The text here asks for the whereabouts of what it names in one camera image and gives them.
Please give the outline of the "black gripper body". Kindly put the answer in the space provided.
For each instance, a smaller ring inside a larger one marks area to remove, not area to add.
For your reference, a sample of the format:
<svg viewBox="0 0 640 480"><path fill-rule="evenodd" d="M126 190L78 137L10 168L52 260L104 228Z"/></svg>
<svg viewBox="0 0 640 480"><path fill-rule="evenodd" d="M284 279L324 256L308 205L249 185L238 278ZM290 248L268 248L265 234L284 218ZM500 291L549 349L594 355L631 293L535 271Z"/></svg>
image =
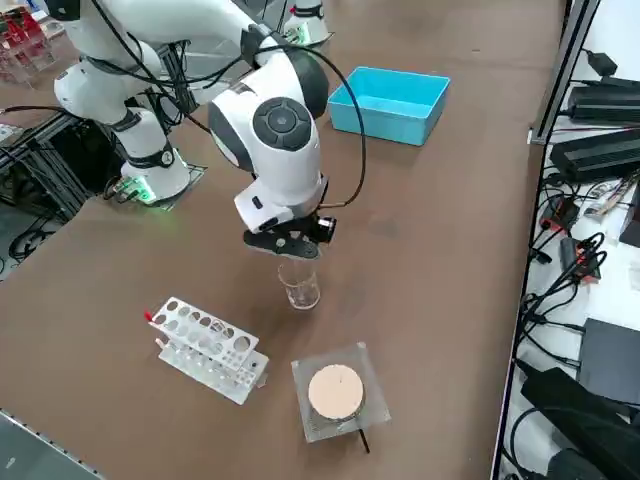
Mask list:
<svg viewBox="0 0 640 480"><path fill-rule="evenodd" d="M309 261L320 256L318 245L296 221L277 224L275 219L269 220L256 232L245 230L243 241L250 248L276 256Z"/></svg>

